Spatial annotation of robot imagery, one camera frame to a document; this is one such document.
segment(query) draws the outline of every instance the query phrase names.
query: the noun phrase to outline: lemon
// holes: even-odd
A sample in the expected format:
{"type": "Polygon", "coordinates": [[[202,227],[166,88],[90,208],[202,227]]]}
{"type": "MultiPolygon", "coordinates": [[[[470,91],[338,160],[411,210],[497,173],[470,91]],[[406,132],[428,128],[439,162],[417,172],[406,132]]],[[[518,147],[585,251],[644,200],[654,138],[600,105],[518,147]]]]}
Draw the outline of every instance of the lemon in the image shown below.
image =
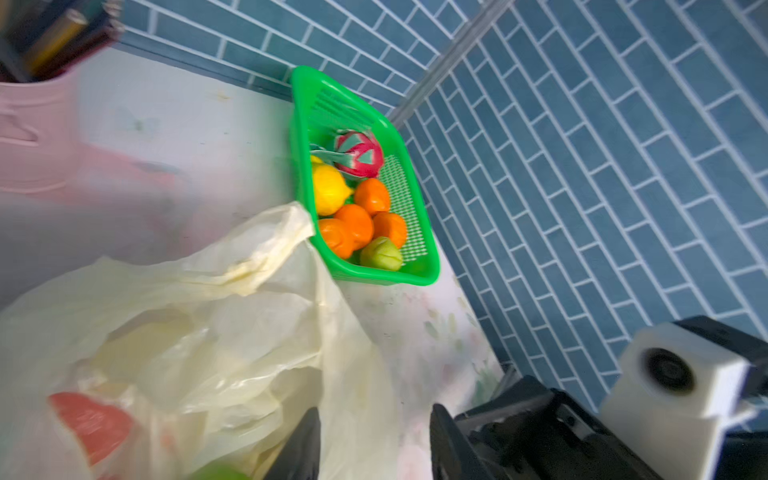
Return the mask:
{"type": "Polygon", "coordinates": [[[321,217],[333,215],[353,192],[346,186],[341,172],[326,164],[312,165],[312,183],[315,186],[315,208],[321,217]]]}

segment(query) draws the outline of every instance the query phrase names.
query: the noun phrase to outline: white plastic bag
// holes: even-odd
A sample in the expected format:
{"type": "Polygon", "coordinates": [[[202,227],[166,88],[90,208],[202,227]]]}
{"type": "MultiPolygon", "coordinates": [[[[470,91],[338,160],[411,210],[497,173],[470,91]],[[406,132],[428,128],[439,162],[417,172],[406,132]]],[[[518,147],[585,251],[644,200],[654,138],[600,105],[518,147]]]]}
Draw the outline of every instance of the white plastic bag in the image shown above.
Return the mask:
{"type": "Polygon", "coordinates": [[[0,314],[0,477],[181,478],[227,455],[259,478],[319,406],[320,478],[394,478],[386,366],[312,234],[288,204],[191,257],[101,259],[18,299],[0,314]]]}

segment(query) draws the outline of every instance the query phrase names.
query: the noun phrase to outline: green plastic basket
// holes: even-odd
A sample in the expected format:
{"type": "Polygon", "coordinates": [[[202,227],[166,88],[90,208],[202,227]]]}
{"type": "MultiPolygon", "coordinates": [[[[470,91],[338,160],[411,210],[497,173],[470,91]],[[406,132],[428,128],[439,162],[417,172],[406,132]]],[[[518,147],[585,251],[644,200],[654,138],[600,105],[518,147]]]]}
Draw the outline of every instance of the green plastic basket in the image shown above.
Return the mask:
{"type": "Polygon", "coordinates": [[[325,260],[328,270],[338,280],[391,285],[410,283],[429,285],[440,274],[440,259],[429,225],[419,182],[413,172],[411,158],[400,134],[389,120],[339,82],[314,68],[297,67],[291,76],[293,85],[293,119],[290,143],[298,181],[296,198],[306,207],[315,222],[317,211],[312,185],[310,143],[328,145],[338,130],[372,131],[384,151],[385,163],[379,179],[392,198],[390,211],[406,220],[408,240],[400,250],[403,266],[389,272],[360,266],[358,254],[340,259],[316,234],[312,244],[325,260]]]}

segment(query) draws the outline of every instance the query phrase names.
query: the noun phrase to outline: white countertop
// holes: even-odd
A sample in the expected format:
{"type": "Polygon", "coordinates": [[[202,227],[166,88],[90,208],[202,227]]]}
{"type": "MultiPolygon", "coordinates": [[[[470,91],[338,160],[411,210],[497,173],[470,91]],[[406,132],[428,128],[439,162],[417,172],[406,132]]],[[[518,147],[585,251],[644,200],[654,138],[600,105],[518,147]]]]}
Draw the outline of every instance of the white countertop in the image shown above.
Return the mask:
{"type": "MultiPolygon", "coordinates": [[[[78,177],[58,192],[0,194],[12,207],[0,227],[23,219],[28,229],[3,242],[17,261],[0,277],[9,292],[0,305],[103,254],[135,263],[186,256],[293,200],[291,103],[114,49],[83,64],[78,82],[87,144],[78,177]]],[[[440,255],[428,287],[339,282],[392,373],[400,478],[432,477],[432,404],[458,414],[487,400],[502,373],[440,255]]]]}

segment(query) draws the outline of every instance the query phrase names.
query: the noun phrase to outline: pink container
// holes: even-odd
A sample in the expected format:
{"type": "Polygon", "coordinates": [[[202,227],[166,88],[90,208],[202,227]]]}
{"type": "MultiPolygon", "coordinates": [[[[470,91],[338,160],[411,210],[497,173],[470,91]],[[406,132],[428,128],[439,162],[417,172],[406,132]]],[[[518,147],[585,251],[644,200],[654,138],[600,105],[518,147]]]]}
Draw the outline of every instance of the pink container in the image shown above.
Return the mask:
{"type": "Polygon", "coordinates": [[[80,164],[77,76],[28,84],[0,82],[0,190],[61,187],[80,164]]]}

